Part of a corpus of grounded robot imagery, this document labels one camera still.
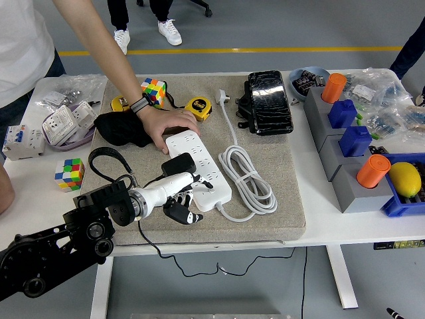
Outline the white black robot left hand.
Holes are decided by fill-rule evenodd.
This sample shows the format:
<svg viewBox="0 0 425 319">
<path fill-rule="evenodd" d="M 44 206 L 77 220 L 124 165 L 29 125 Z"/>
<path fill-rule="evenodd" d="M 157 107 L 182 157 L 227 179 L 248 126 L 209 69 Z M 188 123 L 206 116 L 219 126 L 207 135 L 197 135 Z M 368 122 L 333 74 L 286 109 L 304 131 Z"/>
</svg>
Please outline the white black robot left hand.
<svg viewBox="0 0 425 319">
<path fill-rule="evenodd" d="M 203 215 L 189 211 L 193 198 L 191 184 L 200 182 L 207 188 L 213 185 L 201 175 L 189 172 L 178 173 L 153 182 L 145 188 L 134 188 L 129 192 L 136 216 L 144 219 L 154 207 L 163 206 L 163 212 L 169 218 L 183 225 L 197 223 Z"/>
</svg>

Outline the person's left hand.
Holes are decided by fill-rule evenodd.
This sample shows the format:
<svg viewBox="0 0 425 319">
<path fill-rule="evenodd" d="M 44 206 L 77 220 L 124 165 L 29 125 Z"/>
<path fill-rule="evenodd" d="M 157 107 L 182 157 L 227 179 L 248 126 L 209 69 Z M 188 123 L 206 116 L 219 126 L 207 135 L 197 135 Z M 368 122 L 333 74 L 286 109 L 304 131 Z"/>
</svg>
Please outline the person's left hand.
<svg viewBox="0 0 425 319">
<path fill-rule="evenodd" d="M 162 137 L 167 129 L 188 128 L 200 134 L 195 116 L 187 110 L 163 111 L 152 106 L 146 106 L 136 115 L 141 120 L 145 132 L 153 140 L 155 146 L 164 154 L 169 153 L 167 144 Z"/>
</svg>

